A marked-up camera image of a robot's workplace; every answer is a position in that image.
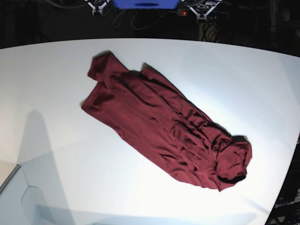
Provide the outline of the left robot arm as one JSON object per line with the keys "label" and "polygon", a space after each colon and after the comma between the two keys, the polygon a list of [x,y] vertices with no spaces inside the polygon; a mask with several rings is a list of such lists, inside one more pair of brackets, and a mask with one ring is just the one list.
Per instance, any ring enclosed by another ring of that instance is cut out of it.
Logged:
{"label": "left robot arm", "polygon": [[197,20],[207,20],[222,0],[182,0],[182,2],[196,15]]}

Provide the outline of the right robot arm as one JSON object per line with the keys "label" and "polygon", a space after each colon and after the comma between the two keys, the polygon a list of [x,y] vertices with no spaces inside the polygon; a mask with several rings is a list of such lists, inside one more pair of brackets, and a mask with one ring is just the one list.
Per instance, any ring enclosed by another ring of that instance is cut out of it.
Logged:
{"label": "right robot arm", "polygon": [[111,11],[111,0],[86,0],[92,9],[93,16],[107,16]]}

